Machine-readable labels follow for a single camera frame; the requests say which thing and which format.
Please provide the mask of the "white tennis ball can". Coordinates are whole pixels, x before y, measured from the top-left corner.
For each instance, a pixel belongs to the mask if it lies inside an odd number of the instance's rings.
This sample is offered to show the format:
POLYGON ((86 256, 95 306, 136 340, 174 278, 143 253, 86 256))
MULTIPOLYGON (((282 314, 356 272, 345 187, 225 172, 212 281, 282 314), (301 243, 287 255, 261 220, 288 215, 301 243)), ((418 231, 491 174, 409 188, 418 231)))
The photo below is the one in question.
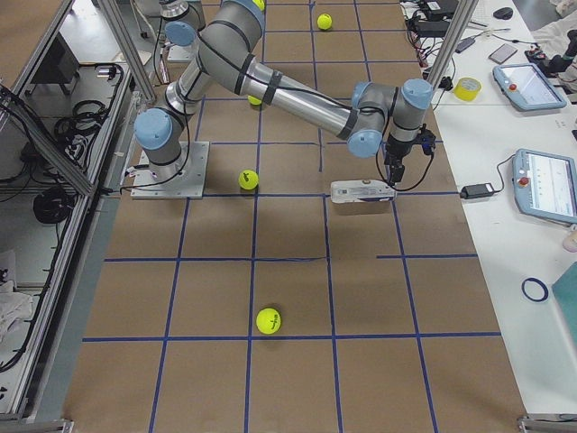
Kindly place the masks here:
POLYGON ((330 188, 335 204, 391 201, 396 196, 397 192, 381 180, 338 180, 330 188))

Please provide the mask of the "tennis ball near base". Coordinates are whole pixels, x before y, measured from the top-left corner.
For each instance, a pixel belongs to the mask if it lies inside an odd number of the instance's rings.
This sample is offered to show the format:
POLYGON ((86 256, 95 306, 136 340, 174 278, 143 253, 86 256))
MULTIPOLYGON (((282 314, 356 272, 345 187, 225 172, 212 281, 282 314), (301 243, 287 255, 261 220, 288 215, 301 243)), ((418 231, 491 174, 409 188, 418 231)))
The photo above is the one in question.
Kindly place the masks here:
POLYGON ((254 190, 259 185, 259 175, 254 170, 243 170, 238 176, 238 184, 243 190, 254 190))

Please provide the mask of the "tennis ball table middle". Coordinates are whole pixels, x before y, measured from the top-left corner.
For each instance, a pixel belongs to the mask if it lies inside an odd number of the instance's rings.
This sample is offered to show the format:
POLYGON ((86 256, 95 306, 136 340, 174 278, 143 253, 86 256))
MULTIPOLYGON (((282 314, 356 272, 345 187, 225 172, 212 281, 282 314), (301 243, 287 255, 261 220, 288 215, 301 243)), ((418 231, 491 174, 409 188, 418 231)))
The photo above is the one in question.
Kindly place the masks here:
POLYGON ((262 104, 262 101, 257 97, 247 96, 247 100, 252 106, 260 106, 262 104))

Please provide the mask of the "tennis ball near finger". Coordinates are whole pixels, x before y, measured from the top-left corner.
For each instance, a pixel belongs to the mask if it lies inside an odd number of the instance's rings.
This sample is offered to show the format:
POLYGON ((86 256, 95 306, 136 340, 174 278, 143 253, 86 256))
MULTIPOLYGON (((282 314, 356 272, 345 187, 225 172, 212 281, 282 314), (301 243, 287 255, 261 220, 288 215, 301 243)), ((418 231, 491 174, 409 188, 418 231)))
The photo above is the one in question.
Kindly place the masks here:
POLYGON ((328 31, 333 26, 333 19, 330 14, 320 14, 316 18, 316 25, 321 31, 328 31))

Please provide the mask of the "tennis ball front corner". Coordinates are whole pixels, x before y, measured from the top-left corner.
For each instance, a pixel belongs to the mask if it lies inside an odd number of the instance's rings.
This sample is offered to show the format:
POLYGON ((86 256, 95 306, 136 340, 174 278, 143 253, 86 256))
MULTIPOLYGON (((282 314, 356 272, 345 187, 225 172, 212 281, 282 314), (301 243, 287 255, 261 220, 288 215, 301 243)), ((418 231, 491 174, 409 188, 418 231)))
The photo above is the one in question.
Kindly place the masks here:
POLYGON ((256 316, 256 327, 263 335, 273 335, 281 327, 281 315, 272 307, 261 309, 256 316))

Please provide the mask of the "Wilson tennis ball far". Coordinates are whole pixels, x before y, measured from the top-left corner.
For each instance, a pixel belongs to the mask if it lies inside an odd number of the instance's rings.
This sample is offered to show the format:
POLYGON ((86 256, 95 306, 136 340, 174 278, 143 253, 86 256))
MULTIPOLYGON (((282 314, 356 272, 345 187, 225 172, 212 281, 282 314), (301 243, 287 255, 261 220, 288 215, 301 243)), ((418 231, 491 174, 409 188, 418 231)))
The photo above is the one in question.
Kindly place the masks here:
POLYGON ((253 0, 253 2, 258 6, 261 12, 265 11, 266 4, 264 0, 253 0))

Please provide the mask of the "black power adapter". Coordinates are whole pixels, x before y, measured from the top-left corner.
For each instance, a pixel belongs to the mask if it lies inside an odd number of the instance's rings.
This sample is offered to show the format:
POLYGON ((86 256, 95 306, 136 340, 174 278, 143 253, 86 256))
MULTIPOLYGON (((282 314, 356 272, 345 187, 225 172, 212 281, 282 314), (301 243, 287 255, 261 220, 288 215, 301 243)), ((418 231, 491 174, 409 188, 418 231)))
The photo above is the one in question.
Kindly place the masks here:
POLYGON ((490 182, 465 185, 459 192, 462 199, 476 199, 491 197, 496 193, 490 182))

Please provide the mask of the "yellow tape roll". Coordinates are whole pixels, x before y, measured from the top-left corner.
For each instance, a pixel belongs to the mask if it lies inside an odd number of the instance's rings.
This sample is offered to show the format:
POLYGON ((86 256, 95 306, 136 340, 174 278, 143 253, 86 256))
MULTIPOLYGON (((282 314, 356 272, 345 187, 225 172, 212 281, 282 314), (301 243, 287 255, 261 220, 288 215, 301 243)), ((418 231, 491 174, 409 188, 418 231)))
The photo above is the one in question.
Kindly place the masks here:
POLYGON ((479 80, 470 77, 460 78, 454 88, 454 95, 465 102, 473 101, 481 92, 479 80))

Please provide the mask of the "teach pendant lower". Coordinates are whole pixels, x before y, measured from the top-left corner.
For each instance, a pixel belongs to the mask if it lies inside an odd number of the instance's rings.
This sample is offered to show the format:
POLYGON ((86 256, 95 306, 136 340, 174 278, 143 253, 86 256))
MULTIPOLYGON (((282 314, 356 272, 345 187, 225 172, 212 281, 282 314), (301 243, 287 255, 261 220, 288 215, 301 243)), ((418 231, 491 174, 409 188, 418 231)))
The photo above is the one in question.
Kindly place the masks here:
POLYGON ((519 149, 512 172, 514 199, 522 214, 576 224, 576 164, 572 158, 519 149))

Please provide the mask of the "teach pendant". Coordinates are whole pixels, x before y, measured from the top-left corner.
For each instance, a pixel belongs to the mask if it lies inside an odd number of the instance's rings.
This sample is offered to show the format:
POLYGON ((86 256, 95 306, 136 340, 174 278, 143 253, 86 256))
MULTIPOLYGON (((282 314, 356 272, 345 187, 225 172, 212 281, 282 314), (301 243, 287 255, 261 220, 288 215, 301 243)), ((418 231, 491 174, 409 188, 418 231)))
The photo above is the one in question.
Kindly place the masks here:
POLYGON ((492 77, 501 93, 519 111, 563 108, 566 101, 533 63, 500 65, 492 77))
POLYGON ((512 172, 514 199, 522 214, 576 224, 576 164, 572 158, 519 149, 512 172))

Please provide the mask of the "teach pendant upper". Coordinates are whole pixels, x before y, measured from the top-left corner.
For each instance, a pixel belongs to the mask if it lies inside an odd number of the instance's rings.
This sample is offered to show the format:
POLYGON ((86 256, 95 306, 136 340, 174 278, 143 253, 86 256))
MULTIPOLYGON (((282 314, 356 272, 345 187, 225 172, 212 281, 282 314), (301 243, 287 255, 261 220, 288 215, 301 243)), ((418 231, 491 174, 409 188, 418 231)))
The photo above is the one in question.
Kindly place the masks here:
POLYGON ((533 63, 500 65, 492 77, 501 93, 519 111, 563 108, 566 101, 533 63))

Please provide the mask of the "black smartphone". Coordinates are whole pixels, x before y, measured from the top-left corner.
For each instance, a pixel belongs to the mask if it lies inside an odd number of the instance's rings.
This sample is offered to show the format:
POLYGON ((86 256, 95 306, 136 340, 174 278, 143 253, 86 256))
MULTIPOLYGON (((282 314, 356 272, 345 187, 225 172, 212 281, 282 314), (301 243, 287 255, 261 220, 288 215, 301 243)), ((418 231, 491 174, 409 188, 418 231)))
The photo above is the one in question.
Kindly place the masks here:
POLYGON ((517 53, 517 48, 514 46, 504 43, 499 46, 494 52, 492 52, 488 59, 496 64, 503 64, 508 59, 510 59, 513 55, 517 53))

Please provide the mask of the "teal box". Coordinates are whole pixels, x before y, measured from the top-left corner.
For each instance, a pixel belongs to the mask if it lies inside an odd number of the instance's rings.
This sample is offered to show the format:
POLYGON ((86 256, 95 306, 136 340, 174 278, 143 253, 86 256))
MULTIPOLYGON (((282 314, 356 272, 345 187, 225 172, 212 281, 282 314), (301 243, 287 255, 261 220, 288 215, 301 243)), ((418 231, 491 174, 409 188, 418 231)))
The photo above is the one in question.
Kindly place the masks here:
POLYGON ((576 290, 576 263, 573 263, 553 284, 555 300, 562 311, 564 322, 569 329, 573 341, 576 341, 577 327, 576 290))

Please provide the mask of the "aluminium frame post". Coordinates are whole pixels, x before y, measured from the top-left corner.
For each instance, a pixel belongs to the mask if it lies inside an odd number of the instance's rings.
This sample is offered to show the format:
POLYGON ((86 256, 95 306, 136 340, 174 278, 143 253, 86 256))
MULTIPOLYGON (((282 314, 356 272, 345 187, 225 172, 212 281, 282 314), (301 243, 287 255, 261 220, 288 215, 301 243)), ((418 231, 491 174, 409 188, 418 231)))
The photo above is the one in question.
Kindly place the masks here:
POLYGON ((432 94, 436 92, 438 85, 444 76, 445 70, 455 53, 456 46, 472 18, 477 4, 478 0, 465 0, 458 3, 447 33, 443 39, 443 43, 437 53, 435 62, 427 78, 427 81, 433 89, 432 94))

